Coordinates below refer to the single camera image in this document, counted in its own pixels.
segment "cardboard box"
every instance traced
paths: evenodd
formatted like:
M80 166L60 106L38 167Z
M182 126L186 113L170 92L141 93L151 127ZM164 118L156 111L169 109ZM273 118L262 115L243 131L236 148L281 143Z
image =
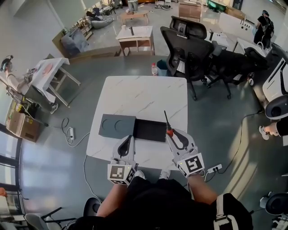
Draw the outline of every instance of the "cardboard box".
M12 110L6 128L17 137L36 142L39 137L40 123L23 113Z
M244 14L241 10L235 9L233 7L227 6L227 9L225 12L227 14L235 17L235 18L240 19L240 20L245 20L245 18L246 18L246 14Z

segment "black office chair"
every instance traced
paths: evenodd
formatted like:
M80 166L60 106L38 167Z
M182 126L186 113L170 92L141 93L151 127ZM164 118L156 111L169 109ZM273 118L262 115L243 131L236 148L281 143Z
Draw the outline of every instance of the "black office chair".
M207 88L210 88L212 84L219 80L223 80L228 95L227 98L231 99L231 91L228 83L238 85L243 82L249 74L261 70L268 69L267 60L260 55L254 48L246 48L245 55L240 53L233 53L231 51L222 50L215 41L212 42L214 45L213 58L210 65L210 69L214 66L218 77L212 80ZM237 75L241 75L237 80L234 78Z
M204 40L207 37L205 26L172 16L170 28L161 27L160 30L170 51L166 61L169 71L172 76L186 78L196 101L192 81L207 83L205 75L211 61L210 54L214 50L213 45ZM185 73L177 70L181 61L185 63Z

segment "water bottle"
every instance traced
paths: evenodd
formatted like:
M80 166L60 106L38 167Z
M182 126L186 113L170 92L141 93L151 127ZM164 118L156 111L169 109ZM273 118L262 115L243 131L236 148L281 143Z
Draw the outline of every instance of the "water bottle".
M158 69L157 69L155 63L152 63L151 71L152 71L153 76L158 76Z

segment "concrete floor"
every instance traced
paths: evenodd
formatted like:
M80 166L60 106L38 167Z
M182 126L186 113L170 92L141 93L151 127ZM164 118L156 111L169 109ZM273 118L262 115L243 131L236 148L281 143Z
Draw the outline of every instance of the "concrete floor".
M177 6L172 3L170 11L160 10L149 13L153 24L155 49L157 55L168 55L168 49L160 33L160 26L169 26L170 15L178 15ZM206 11L203 23L217 31L215 14ZM140 25L141 19L128 23ZM115 21L109 27L95 31L89 39L95 48L118 45L115 34L120 30L120 22ZM86 200L92 197L86 185L83 173L83 161L86 155L88 138L76 148L69 147L62 133L61 122L68 117L68 126L74 127L77 143L90 131L97 101L105 78L109 75L151 75L151 63L166 57L131 56L110 57L89 60L67 67L79 81L65 79L61 95L71 102L71 108L60 104L54 115L42 114L50 126L43 128L37 143L23 141L20 160L20 184L23 189L26 212L46 214L58 207L63 207L55 218L80 217ZM259 110L252 89L242 84L231 85L232 99L227 100L226 89L217 83L207 89L201 82L195 83L198 101L188 96L188 133L193 136L199 151L202 152L206 168L217 164L227 167L239 146L241 120L245 115ZM238 154L225 174L217 174L210 182L219 194L231 192L248 211L259 209L259 199L269 191L284 192L287 179L281 177L288 171L287 147L282 146L282 139L272 137L264 141L258 132L261 124L269 124L264 114L244 119L242 143ZM85 165L87 180L96 195L104 199L112 187L107 180L107 161L88 157ZM146 177L156 181L160 170L141 168ZM178 171L171 173L171 178L182 185L185 178ZM255 229L270 229L273 216L265 211L253 214Z

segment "screwdriver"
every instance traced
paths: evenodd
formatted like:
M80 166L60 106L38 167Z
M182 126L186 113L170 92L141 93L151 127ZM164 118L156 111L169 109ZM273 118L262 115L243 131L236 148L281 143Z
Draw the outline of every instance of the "screwdriver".
M173 136L173 130L172 130L170 124L169 124L169 121L168 121L168 118L167 118L167 115L166 115L166 111L165 111L165 110L164 110L164 114L165 114L166 121L167 121L167 123L166 123L166 125L167 125L166 133L167 133L170 137L172 137L172 136Z

